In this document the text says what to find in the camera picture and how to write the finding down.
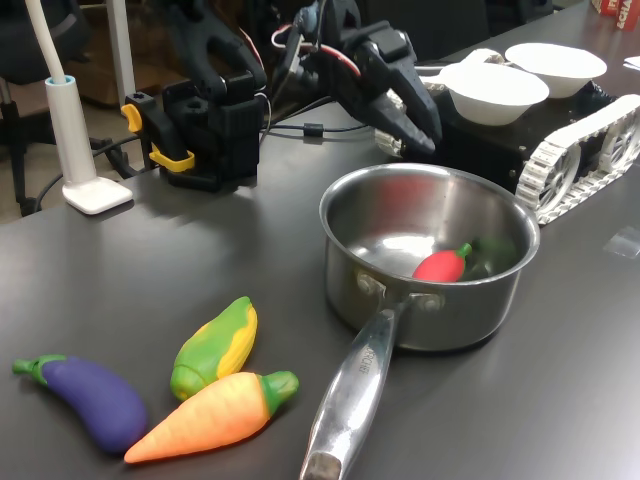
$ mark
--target toy carrot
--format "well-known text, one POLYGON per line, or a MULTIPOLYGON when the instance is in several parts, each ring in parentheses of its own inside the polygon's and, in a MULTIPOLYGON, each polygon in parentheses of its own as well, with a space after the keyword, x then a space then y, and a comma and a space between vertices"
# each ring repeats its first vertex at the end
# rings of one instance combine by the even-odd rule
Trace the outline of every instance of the toy carrot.
POLYGON ((262 429, 298 385, 291 372, 224 377, 180 405, 131 447, 124 461, 157 460, 239 442, 262 429))

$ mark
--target white paper bowl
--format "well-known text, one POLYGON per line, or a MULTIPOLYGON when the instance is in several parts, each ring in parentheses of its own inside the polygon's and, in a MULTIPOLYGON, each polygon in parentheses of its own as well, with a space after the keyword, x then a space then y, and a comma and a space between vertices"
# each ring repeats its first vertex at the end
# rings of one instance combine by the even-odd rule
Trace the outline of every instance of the white paper bowl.
POLYGON ((549 95, 535 75, 492 63, 451 65, 441 75, 460 115, 481 125, 515 122, 531 105, 549 95))
POLYGON ((607 71, 607 64, 594 54, 551 43, 515 45, 505 58, 540 77, 549 86, 551 98, 575 95, 589 80, 607 71))

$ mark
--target plastic vegetable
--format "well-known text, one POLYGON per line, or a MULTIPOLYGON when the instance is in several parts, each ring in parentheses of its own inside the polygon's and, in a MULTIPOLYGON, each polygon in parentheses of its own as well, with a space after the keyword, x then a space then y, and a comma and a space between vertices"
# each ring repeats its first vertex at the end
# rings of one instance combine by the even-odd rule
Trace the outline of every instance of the plastic vegetable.
POLYGON ((426 282, 457 282, 464 273, 464 258, 471 253, 471 245, 465 243, 458 250, 443 250, 425 258, 413 278, 426 282))
POLYGON ((180 405, 124 456, 127 463, 203 452, 256 432, 298 390, 291 372, 240 372, 212 383, 180 405))
POLYGON ((248 297, 229 305, 185 342, 171 375, 171 391, 184 401, 216 380, 240 371, 251 352, 258 316, 248 297))
POLYGON ((28 373, 78 413, 98 446, 126 452, 144 435, 147 412, 138 394, 115 373, 87 360, 43 355, 16 360, 13 373, 28 373))
POLYGON ((518 263, 518 251, 507 238, 480 237, 471 242, 473 252, 465 258, 460 281, 480 280, 506 272, 518 263))

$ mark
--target floor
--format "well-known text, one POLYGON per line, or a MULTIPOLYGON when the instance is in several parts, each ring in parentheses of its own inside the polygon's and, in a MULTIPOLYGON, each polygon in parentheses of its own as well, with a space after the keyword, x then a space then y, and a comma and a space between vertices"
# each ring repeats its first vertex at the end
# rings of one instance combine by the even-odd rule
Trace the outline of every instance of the floor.
MULTIPOLYGON (((89 136, 118 140, 131 135, 127 130, 127 121, 116 108, 106 109, 84 104, 83 109, 89 136)), ((131 142, 123 146, 123 150, 129 154, 131 166, 136 169, 143 166, 139 145, 139 142, 131 142)), ((27 196, 36 197, 42 188, 60 173, 56 147, 42 144, 31 145, 25 159, 25 167, 27 196)), ((96 158, 96 169, 100 176, 120 180, 120 176, 111 168, 104 155, 96 158)), ((44 198, 43 209, 64 203, 61 189, 62 181, 58 182, 44 198)), ((0 224, 21 218, 20 209, 13 195, 9 154, 6 148, 0 146, 0 224)))

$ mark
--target saucepan rim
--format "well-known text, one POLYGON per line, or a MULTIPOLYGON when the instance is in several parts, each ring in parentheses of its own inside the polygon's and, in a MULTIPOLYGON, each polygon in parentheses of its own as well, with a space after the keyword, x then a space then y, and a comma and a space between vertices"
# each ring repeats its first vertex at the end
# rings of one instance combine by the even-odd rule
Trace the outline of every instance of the saucepan rim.
POLYGON ((322 221, 322 226, 324 228, 325 233, 327 234, 327 237, 329 237, 329 239, 334 243, 334 245, 336 245, 340 250, 342 250, 342 252, 345 255, 347 255, 347 257, 351 258, 359 265, 366 266, 366 268, 368 268, 369 270, 372 270, 373 272, 379 273, 381 275, 385 275, 395 280, 408 282, 411 284, 416 284, 421 286, 446 285, 447 287, 455 287, 455 286, 464 287, 464 286, 470 286, 470 285, 480 285, 484 283, 495 282, 502 278, 513 275, 514 273, 521 270, 535 256, 535 254, 538 251, 538 247, 540 246, 540 227, 538 226, 538 222, 536 221, 535 215, 529 209, 527 209, 522 204, 522 202, 520 202, 520 200, 515 197, 515 195, 505 190, 500 185, 490 182, 489 180, 486 180, 477 175, 473 175, 472 173, 463 172, 462 170, 456 170, 454 168, 440 167, 436 165, 427 165, 427 164, 420 164, 420 163, 393 163, 393 164, 385 164, 385 165, 375 165, 372 167, 365 167, 359 170, 355 170, 354 172, 348 173, 343 177, 339 178, 338 180, 336 180, 335 182, 333 182, 331 186, 324 192, 324 194, 322 195, 322 199, 320 200, 319 212, 320 212, 320 220, 322 221), (489 188, 491 191, 495 192, 496 194, 500 195, 508 202, 512 203, 513 208, 516 210, 516 213, 520 215, 525 221, 526 228, 530 231, 530 241, 529 241, 529 247, 526 255, 516 265, 514 265, 509 270, 506 270, 505 272, 502 272, 498 275, 494 275, 488 278, 483 278, 480 280, 470 280, 466 282, 455 282, 455 283, 426 282, 423 280, 405 277, 404 275, 397 275, 395 273, 385 271, 367 262, 366 260, 363 260, 362 258, 358 257, 356 254, 354 254, 351 250, 346 248, 342 244, 342 242, 340 242, 336 238, 336 236, 333 234, 333 231, 329 226, 329 220, 327 218, 328 210, 333 198, 337 195, 339 191, 345 188, 348 184, 354 182, 360 177, 369 175, 372 172, 383 171, 383 170, 390 170, 398 173, 400 172, 429 173, 437 177, 443 177, 444 175, 446 176, 454 175, 457 177, 462 177, 467 180, 471 180, 473 182, 476 182, 480 185, 483 185, 489 188))

